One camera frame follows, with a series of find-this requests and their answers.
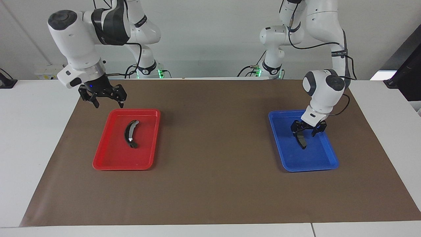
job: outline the white table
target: white table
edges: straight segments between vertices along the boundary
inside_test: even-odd
[[[398,90],[382,82],[355,81],[350,88],[420,208],[421,118]],[[17,228],[78,98],[76,89],[58,81],[19,81],[12,90],[0,90],[0,236],[421,236],[421,221]]]

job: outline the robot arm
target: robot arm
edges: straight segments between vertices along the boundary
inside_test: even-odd
[[[303,149],[306,148],[303,131],[312,129],[312,136],[315,136],[325,130],[325,119],[351,82],[346,36],[338,21],[338,1],[306,0],[306,3],[307,31],[315,39],[330,45],[333,68],[310,71],[304,77],[303,87],[312,99],[301,117],[302,121],[295,121],[291,126]]]
[[[296,6],[297,4],[284,0],[279,11],[282,25],[266,27],[260,32],[260,42],[266,47],[266,57],[259,65],[262,71],[261,76],[267,76],[270,79],[280,76],[285,57],[285,52],[281,49],[281,46],[291,45],[288,38],[290,32],[291,42],[294,45],[303,41],[304,28],[301,26],[299,19],[306,9],[306,3],[304,1],[299,2],[297,9],[295,9]],[[297,21],[291,22],[293,14]]]
[[[50,16],[48,28],[69,62],[58,73],[58,79],[67,88],[83,83],[79,87],[82,99],[92,102],[96,108],[99,106],[97,97],[116,100],[122,108],[127,94],[121,85],[111,86],[95,44],[127,45],[136,61],[142,50],[136,70],[141,71],[141,75],[154,76],[153,71],[158,75],[152,51],[141,45],[159,42],[161,33],[147,20],[139,0],[112,0],[110,9],[85,13],[58,11]]]

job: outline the brown paper mat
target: brown paper mat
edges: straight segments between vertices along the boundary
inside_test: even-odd
[[[340,167],[288,173],[268,114],[304,109],[310,97],[301,81],[118,83],[128,93],[125,108],[162,113],[152,169],[94,170],[117,103],[102,99],[95,109],[79,101],[21,226],[421,220],[353,97],[341,116],[328,119]]]

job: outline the led light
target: led light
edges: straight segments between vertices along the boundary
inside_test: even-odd
[[[161,69],[158,69],[158,75],[160,79],[164,78],[164,72]]]

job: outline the cable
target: cable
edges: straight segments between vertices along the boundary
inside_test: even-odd
[[[9,73],[7,73],[5,70],[3,70],[2,68],[0,68],[0,70],[2,70],[4,73],[6,73],[9,77],[10,77],[10,79],[12,79],[13,80],[13,77],[9,74]]]
[[[263,56],[265,55],[265,53],[267,52],[267,50],[265,50],[262,54],[262,56],[260,57],[259,61],[257,61],[256,65],[259,65],[260,61],[262,60]]]
[[[103,0],[105,4],[107,4],[107,6],[111,9],[111,5],[108,4],[108,2],[106,0]]]
[[[170,74],[170,78],[173,78],[173,76],[171,76],[171,72],[168,70],[162,70],[163,73],[169,73]]]
[[[108,73],[108,74],[105,74],[106,76],[125,76],[125,77],[126,76],[131,76],[131,75],[135,74],[136,73],[136,70],[139,68],[140,58],[142,56],[142,45],[139,44],[139,43],[125,43],[125,44],[138,45],[139,48],[140,48],[139,58],[137,59],[135,70],[129,72],[128,74],[127,74],[127,72],[125,74],[122,74],[122,73]]]
[[[351,63],[352,63],[352,74],[354,75],[354,78],[355,78],[356,80],[358,80],[357,76],[355,75],[355,70],[354,70],[354,59],[353,59],[353,58],[351,58],[351,57],[350,57],[350,56],[348,56],[348,55],[346,55],[345,57],[351,60]]]
[[[129,72],[129,69],[131,69],[132,67],[134,67],[133,65],[130,65],[128,68],[127,68],[127,70],[126,70],[126,73],[125,73],[125,76],[124,76],[124,79],[127,79],[127,73]]]
[[[240,75],[244,72],[244,70],[246,70],[247,68],[252,68],[251,66],[247,66],[243,69],[241,69],[241,71],[238,73],[237,77],[240,77]]]
[[[111,5],[106,1],[106,0],[102,0],[105,4],[107,4],[107,6],[111,9]],[[95,7],[96,9],[96,2],[95,0],[93,0],[93,7]]]
[[[248,72],[245,76],[247,77],[249,74],[250,74],[250,76],[251,76],[251,74],[255,74],[255,72],[254,71],[251,71],[251,72]]]
[[[345,96],[345,97],[348,98],[348,103],[346,104],[345,108],[343,110],[341,110],[339,113],[337,113],[337,114],[331,114],[329,116],[338,116],[338,115],[340,115],[341,113],[343,113],[348,108],[349,103],[351,102],[351,97],[349,97],[349,95],[347,95],[347,94],[342,94],[342,96]]]
[[[347,76],[339,76],[340,78],[344,78],[344,79],[349,79],[349,80],[353,80],[356,81],[355,78],[351,78],[351,77],[347,77]]]
[[[285,0],[282,0],[281,7],[279,8],[279,13],[281,13],[282,6],[284,5]]]
[[[298,5],[299,5],[299,3],[297,3],[297,5],[295,6],[295,9],[294,9],[294,12],[292,13],[292,15],[291,15],[291,22],[293,22],[294,21],[294,15],[295,15],[295,12],[297,11],[297,8],[298,8]],[[290,41],[290,44],[294,47],[294,48],[296,48],[296,49],[311,49],[311,48],[317,48],[317,47],[320,47],[320,46],[324,46],[324,45],[328,45],[328,44],[337,44],[337,45],[341,45],[340,43],[338,43],[338,42],[328,42],[328,43],[322,43],[322,44],[319,44],[319,45],[315,45],[315,46],[311,46],[311,47],[306,47],[306,48],[300,48],[300,47],[297,47],[297,46],[295,46],[293,43],[292,43],[292,40],[291,40],[291,28],[290,27],[288,27],[288,39],[289,39],[289,41]]]

